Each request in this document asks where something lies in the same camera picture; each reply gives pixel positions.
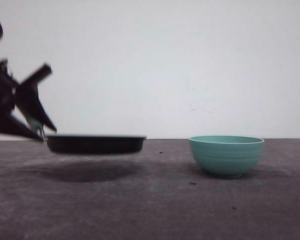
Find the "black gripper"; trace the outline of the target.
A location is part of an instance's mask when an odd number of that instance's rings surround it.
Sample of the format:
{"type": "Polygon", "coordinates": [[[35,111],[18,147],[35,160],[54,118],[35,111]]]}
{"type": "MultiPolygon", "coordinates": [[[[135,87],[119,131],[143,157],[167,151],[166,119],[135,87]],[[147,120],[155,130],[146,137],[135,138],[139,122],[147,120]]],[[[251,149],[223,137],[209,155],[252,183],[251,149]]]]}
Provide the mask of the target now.
{"type": "Polygon", "coordinates": [[[40,102],[38,90],[38,84],[51,73],[51,67],[45,63],[19,83],[12,74],[8,73],[8,60],[0,61],[0,108],[10,110],[17,106],[30,128],[12,115],[0,114],[0,134],[43,142],[43,137],[35,132],[44,132],[44,125],[57,131],[40,102]]]}

